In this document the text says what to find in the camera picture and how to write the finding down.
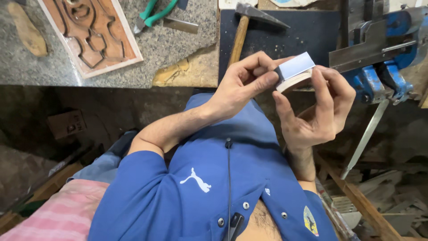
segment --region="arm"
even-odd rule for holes
[[[316,193],[316,173],[312,147],[292,150],[289,150],[289,148],[286,147],[284,154],[288,160],[291,170],[303,190],[309,190]]]
[[[129,154],[153,151],[163,157],[201,128],[235,116],[251,98],[275,85],[278,74],[273,70],[287,60],[272,60],[258,52],[232,64],[208,102],[146,126],[132,141]]]
[[[312,85],[317,103],[295,116],[288,99],[274,91],[288,163],[304,190],[316,193],[312,146],[333,140],[343,130],[355,98],[355,90],[339,72],[314,68]]]

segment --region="jeans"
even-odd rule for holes
[[[116,177],[117,168],[131,146],[132,139],[138,134],[137,131],[127,131],[119,138],[104,154],[82,170],[76,172],[67,182],[73,179],[85,179],[111,183]]]

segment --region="carved wooden panel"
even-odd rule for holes
[[[143,60],[118,0],[38,0],[83,78]]]

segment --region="forearm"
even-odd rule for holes
[[[129,153],[148,150],[163,155],[184,138],[218,121],[220,119],[206,104],[164,117],[138,133]]]
[[[285,156],[298,181],[315,181],[315,164],[312,147],[287,149]]]

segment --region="patch badge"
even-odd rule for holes
[[[312,216],[311,211],[308,206],[305,206],[305,210],[303,211],[303,218],[305,219],[305,226],[309,229],[315,236],[319,236],[317,224],[315,223],[314,216]]]

